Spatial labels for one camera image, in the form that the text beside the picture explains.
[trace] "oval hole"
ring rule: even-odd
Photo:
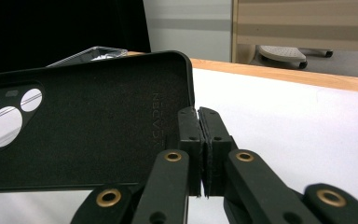
[[[13,106],[0,109],[0,147],[7,146],[17,137],[22,126],[20,110]]]
[[[27,91],[21,99],[21,109],[25,112],[31,112],[37,109],[42,102],[42,92],[39,89]]]

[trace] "gray floor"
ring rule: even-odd
[[[282,63],[273,60],[263,61],[258,50],[256,51],[255,58],[252,60],[251,64],[358,77],[358,51],[334,50],[334,54],[331,58],[324,57],[326,50],[300,49],[300,51],[307,56],[308,66],[305,69],[298,69],[299,63]]]

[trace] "black background object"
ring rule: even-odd
[[[174,51],[0,74],[0,88],[23,83],[43,100],[0,152],[0,190],[146,181],[177,112],[194,105],[191,63]]]
[[[0,72],[44,67],[94,46],[150,52],[143,1],[0,1]]]

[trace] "gray wall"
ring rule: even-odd
[[[144,0],[144,5],[152,51],[230,61],[230,0]]]

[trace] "chair wheel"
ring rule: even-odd
[[[324,57],[326,57],[326,58],[331,58],[331,56],[333,56],[333,51],[332,50],[328,50],[326,52],[326,54],[324,55]]]
[[[300,63],[299,68],[300,68],[300,69],[304,69],[304,68],[307,67],[307,65],[308,65],[308,62]]]

